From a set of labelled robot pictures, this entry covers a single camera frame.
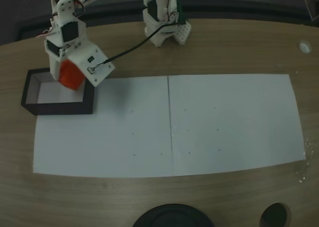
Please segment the white paper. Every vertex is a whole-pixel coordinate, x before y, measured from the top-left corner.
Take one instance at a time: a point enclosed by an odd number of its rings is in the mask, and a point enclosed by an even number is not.
[[[176,176],[305,158],[288,75],[170,76],[169,93]]]
[[[36,173],[171,176],[171,157],[167,77],[107,79],[94,114],[37,117]]]
[[[38,116],[34,172],[87,177],[211,174],[303,160],[288,75],[107,79],[94,114]]]
[[[40,84],[37,103],[66,103],[82,102],[85,82],[81,84],[78,90],[71,90],[59,82],[43,82]]]

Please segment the white robotic arm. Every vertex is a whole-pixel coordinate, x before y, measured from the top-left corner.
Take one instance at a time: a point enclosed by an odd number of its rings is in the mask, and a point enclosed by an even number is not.
[[[78,82],[77,89],[82,82],[72,80],[76,75],[61,76],[61,71],[66,63],[72,63],[93,84],[99,85],[114,69],[114,65],[100,48],[88,40],[86,24],[79,19],[84,12],[84,6],[95,0],[51,0],[52,17],[51,29],[45,35],[45,50],[49,55],[50,71],[55,80]],[[148,7],[143,11],[146,23],[145,33],[155,46],[161,46],[163,41],[174,36],[180,43],[184,44],[190,33],[190,25],[187,22],[178,24],[179,13],[176,0],[144,0]],[[75,14],[75,7],[81,8],[81,14]]]

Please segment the black round base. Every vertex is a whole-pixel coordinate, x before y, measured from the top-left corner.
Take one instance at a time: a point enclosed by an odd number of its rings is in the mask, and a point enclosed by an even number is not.
[[[201,211],[185,205],[159,206],[142,215],[133,227],[214,227]]]

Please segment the table surface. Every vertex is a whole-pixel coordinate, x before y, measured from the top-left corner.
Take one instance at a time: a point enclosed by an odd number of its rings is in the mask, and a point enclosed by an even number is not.
[[[114,61],[111,77],[175,74],[284,73],[295,91],[305,139],[314,154],[305,162],[200,176],[103,179],[34,174],[36,117],[20,106],[29,69],[48,67],[43,39],[0,46],[1,226],[130,227],[147,210],[186,204],[217,227],[258,227],[263,211],[284,203],[292,227],[319,222],[319,29],[296,24],[231,19],[194,19],[185,46],[150,42]],[[141,22],[89,28],[89,38],[108,55],[144,39]],[[312,45],[303,54],[298,43]]]

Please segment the open box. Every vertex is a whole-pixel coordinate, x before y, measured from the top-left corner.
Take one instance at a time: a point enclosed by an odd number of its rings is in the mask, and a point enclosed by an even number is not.
[[[50,68],[29,70],[21,106],[33,115],[92,114],[94,86],[87,80],[77,91],[55,81]]]

